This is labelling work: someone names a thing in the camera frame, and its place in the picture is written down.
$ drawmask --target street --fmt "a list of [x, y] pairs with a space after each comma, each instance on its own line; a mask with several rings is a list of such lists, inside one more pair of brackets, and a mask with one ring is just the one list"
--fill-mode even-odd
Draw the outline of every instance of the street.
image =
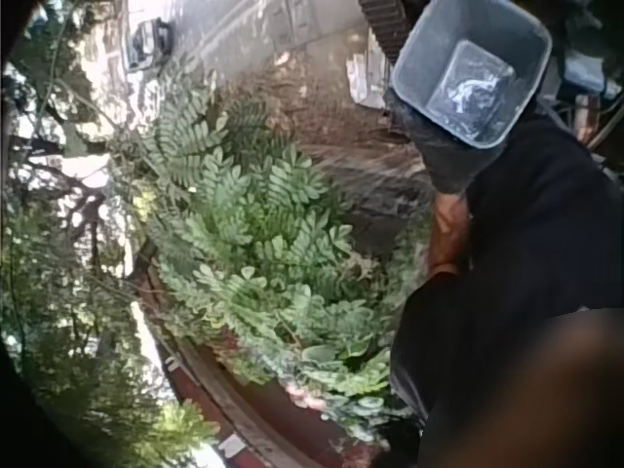
[[170, 22], [174, 62], [187, 53], [221, 80], [363, 21], [357, 0], [129, 0], [129, 10]]

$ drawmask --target black object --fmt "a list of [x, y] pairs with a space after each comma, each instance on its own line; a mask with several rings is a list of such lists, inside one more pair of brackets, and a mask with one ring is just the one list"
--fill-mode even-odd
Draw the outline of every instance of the black object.
[[393, 385], [429, 411], [419, 468], [437, 466], [551, 319], [624, 305], [623, 195], [548, 118], [525, 116], [466, 194], [472, 269], [415, 292], [393, 345]]
[[439, 192], [462, 193], [475, 176], [489, 166], [504, 149], [476, 149], [454, 138], [416, 112], [389, 89], [386, 105], [422, 154], [429, 176]]

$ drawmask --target hand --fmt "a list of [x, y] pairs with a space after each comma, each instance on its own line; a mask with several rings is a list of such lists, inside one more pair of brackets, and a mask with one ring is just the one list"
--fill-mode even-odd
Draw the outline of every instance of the hand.
[[468, 248], [468, 203], [459, 195], [438, 193], [433, 217], [429, 241], [429, 278], [443, 272], [458, 274]]
[[386, 93], [385, 101], [422, 154], [429, 176], [439, 192], [463, 193], [475, 176], [504, 149], [505, 143], [492, 149], [477, 149], [459, 141], [403, 102], [392, 89]]

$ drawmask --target car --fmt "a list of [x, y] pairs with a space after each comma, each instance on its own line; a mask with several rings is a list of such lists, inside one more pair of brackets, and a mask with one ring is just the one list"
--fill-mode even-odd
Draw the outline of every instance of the car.
[[123, 28], [123, 62], [127, 73], [162, 66], [174, 48], [172, 26], [160, 18], [140, 22], [134, 31]]

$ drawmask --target green plant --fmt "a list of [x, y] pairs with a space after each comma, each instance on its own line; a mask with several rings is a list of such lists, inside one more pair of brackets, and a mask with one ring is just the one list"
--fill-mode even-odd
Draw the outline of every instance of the green plant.
[[181, 89], [143, 139], [158, 193], [148, 233], [177, 301], [167, 326], [372, 441], [410, 413], [389, 388], [389, 346], [421, 274], [420, 231], [385, 264], [357, 253], [335, 190], [263, 121], [256, 101]]

